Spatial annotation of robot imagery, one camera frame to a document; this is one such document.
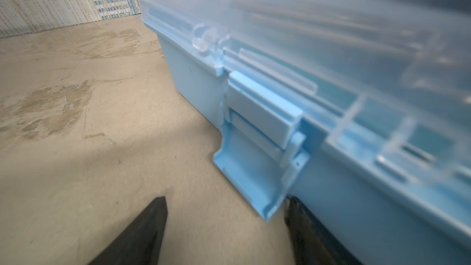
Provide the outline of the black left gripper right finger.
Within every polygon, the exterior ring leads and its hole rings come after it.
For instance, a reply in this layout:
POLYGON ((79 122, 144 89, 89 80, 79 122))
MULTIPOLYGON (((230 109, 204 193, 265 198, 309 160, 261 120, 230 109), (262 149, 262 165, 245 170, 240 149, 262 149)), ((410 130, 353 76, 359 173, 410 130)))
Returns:
POLYGON ((284 214, 297 265, 360 265, 297 198, 287 198, 284 214))

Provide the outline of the blue plastic tool box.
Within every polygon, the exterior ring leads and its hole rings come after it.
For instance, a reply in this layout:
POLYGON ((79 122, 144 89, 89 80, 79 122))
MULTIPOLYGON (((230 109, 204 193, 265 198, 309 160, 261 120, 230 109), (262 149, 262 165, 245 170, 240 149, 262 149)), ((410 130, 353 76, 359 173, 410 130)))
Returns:
POLYGON ((365 265, 471 262, 471 0, 140 0, 213 162, 365 265))

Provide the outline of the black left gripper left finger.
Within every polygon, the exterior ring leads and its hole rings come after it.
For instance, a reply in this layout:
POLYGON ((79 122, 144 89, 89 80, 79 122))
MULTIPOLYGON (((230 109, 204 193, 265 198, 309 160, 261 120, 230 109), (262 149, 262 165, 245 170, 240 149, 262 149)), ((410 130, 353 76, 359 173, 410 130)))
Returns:
POLYGON ((167 217, 166 198, 155 198, 90 264, 157 265, 167 217))

